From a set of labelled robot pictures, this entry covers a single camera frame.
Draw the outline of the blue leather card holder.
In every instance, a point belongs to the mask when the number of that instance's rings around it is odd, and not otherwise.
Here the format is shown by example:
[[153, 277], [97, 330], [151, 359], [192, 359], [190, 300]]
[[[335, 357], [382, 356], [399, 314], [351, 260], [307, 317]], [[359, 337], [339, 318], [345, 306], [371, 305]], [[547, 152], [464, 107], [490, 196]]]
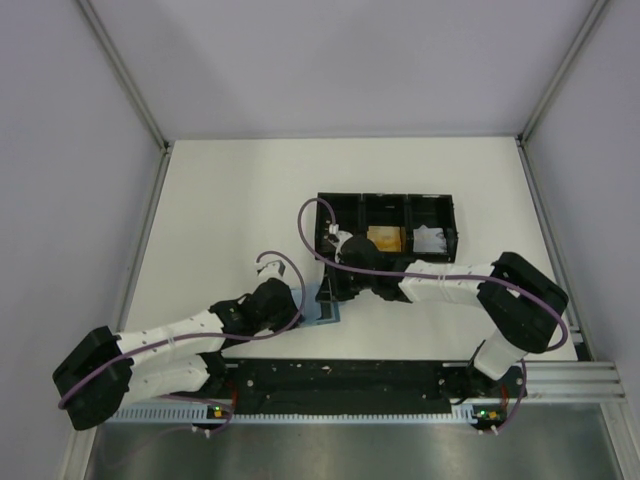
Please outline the blue leather card holder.
[[306, 286], [305, 302], [302, 302], [302, 291], [299, 288], [291, 290], [292, 298], [299, 308], [304, 305], [299, 328], [317, 327], [340, 321], [339, 304], [336, 302], [320, 302], [316, 296], [320, 293], [321, 285], [314, 283]]

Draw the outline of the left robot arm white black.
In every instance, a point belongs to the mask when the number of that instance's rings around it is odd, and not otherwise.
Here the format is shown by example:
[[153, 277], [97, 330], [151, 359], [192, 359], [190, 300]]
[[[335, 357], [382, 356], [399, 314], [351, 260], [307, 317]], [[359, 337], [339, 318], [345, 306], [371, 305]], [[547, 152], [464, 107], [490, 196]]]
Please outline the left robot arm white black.
[[161, 327], [95, 328], [52, 374], [58, 407], [74, 430], [84, 431], [137, 401], [181, 392], [216, 396], [227, 382], [222, 351], [296, 328], [307, 293], [305, 286], [292, 289], [269, 278], [252, 293]]

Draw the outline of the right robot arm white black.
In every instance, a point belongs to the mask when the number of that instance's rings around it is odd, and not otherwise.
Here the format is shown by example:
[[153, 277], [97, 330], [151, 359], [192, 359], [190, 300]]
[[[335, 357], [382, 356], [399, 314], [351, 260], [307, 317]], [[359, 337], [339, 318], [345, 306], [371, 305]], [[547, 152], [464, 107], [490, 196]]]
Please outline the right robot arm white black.
[[325, 265], [347, 275], [341, 301], [369, 290], [386, 301], [446, 302], [487, 313], [495, 331], [478, 347], [466, 372], [469, 388], [478, 395], [492, 394], [526, 355], [554, 351], [568, 341], [562, 319], [567, 294], [516, 253], [505, 252], [483, 265], [430, 263], [390, 257], [368, 238], [337, 226], [327, 239], [335, 253]]

